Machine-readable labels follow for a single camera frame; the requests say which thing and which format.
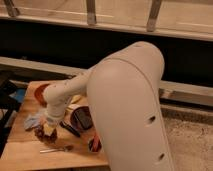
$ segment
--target smartphone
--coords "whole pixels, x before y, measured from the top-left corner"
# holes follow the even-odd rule
[[[82,106],[75,109],[73,115],[84,130],[87,130],[93,126],[88,106]]]

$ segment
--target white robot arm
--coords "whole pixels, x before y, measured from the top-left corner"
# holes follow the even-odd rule
[[[172,171],[158,86],[161,52],[137,42],[71,80],[44,91],[49,125],[63,118],[70,97],[87,92],[94,125],[112,171]]]

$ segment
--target cloth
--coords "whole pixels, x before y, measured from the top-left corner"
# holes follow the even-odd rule
[[[29,131],[32,128],[35,128],[40,124],[40,118],[44,113],[44,109],[40,109],[35,114],[29,114],[28,117],[24,121],[24,129],[25,131]]]

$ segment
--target screw hole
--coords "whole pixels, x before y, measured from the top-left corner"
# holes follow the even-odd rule
[[[162,153],[162,154],[158,157],[158,162],[160,162],[161,160],[163,160],[164,156],[165,156],[165,154]]]
[[[149,118],[148,120],[148,124],[152,124],[155,121],[156,117],[152,116],[151,118]]]

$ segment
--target metal tool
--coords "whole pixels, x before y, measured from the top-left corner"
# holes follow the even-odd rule
[[[62,128],[65,128],[66,130],[68,130],[69,132],[71,132],[73,135],[75,135],[76,137],[81,137],[80,133],[75,129],[73,128],[71,125],[68,125],[66,122],[64,121],[61,121],[60,122],[60,126]]]
[[[57,152],[57,151],[64,151],[64,152],[68,152],[71,151],[73,149],[72,145],[67,145],[65,147],[60,147],[60,148],[52,148],[52,149],[46,149],[46,150],[41,150],[40,153],[51,153],[51,152]]]

